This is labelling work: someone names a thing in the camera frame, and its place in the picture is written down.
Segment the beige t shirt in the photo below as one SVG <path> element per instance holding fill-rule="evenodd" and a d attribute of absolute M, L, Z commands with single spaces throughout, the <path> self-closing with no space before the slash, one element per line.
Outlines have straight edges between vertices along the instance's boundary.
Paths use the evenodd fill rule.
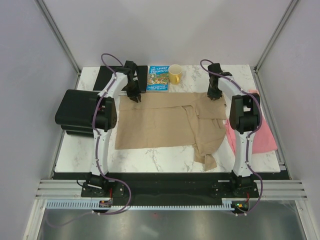
<path fill-rule="evenodd" d="M 226 101 L 205 92 L 144 93 L 141 102 L 122 95 L 115 139 L 116 150 L 192 146 L 194 161 L 209 171 L 226 128 Z"/>

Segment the black pink drawer unit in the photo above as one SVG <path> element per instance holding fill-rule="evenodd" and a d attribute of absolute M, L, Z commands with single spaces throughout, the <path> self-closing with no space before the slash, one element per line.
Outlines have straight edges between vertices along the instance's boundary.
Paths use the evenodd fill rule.
<path fill-rule="evenodd" d="M 92 120 L 98 103 L 95 91 L 68 89 L 54 120 L 70 136 L 93 138 Z"/>

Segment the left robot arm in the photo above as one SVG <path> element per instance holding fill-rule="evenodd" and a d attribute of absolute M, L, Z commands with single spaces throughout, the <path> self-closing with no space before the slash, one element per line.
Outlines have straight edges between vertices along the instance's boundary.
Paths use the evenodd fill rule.
<path fill-rule="evenodd" d="M 94 160 L 90 170 L 94 175 L 105 175 L 109 172 L 110 137 L 118 120 L 116 98 L 122 90 L 125 90 L 130 100 L 136 103 L 141 101 L 141 90 L 136 71 L 137 65 L 127 60 L 123 66 L 112 70 L 110 81 L 97 94 L 97 104 L 92 118 Z"/>

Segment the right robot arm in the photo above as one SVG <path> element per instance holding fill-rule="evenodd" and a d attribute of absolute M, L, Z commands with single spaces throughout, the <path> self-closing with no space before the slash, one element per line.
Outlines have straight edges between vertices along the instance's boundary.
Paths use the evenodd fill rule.
<path fill-rule="evenodd" d="M 249 177 L 253 174 L 253 140 L 262 125 L 260 97 L 257 93 L 243 90 L 230 72 L 222 71 L 219 63 L 211 63 L 206 70 L 209 74 L 207 96 L 211 100 L 218 100 L 226 95 L 231 100 L 229 124 L 236 138 L 232 172 L 238 178 Z"/>

